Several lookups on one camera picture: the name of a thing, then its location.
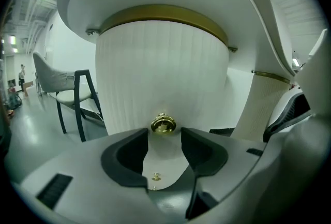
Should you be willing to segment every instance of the ceiling light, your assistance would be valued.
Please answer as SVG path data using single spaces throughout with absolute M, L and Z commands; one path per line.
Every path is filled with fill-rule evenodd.
M 293 62 L 294 62 L 294 64 L 295 64 L 297 67 L 300 67 L 299 62 L 298 62 L 298 60 L 297 60 L 296 58 L 293 59 Z
M 10 36 L 10 37 L 9 37 L 9 42 L 10 42 L 11 44 L 16 44 L 16 37 L 15 37 L 15 36 Z

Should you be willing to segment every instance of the floor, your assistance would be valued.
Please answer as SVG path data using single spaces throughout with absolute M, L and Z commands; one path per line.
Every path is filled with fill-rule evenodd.
M 67 133 L 64 135 L 58 119 L 56 101 L 53 97 L 37 93 L 24 98 L 11 120 L 12 138 L 5 167 L 13 182 L 20 183 L 32 171 L 61 152 L 81 144 L 74 110 L 62 106 L 62 115 Z M 82 119 L 87 140 L 107 136 L 101 121 L 87 117 Z M 194 185 L 194 174 L 190 167 L 172 186 L 149 191 L 149 197 L 167 213 L 174 222 L 185 221 Z

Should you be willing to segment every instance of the chair backrest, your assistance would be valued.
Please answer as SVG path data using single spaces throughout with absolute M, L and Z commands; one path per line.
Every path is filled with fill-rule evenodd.
M 46 93 L 74 89 L 74 72 L 64 72 L 52 68 L 38 52 L 33 53 L 33 59 L 39 83 Z

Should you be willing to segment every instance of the white chair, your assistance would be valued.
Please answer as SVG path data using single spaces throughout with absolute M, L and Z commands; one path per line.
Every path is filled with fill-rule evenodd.
M 66 106 L 74 106 L 79 135 L 82 142 L 86 141 L 81 115 L 84 119 L 86 116 L 80 108 L 80 102 L 89 98 L 94 99 L 102 117 L 99 99 L 95 92 L 89 70 L 64 72 L 54 69 L 48 65 L 46 60 L 38 52 L 33 53 L 33 59 L 42 89 L 46 93 L 56 93 L 58 117 L 63 133 L 65 134 L 67 131 L 64 126 L 60 103 Z M 80 76 L 84 75 L 86 76 L 88 86 L 86 84 L 80 84 Z

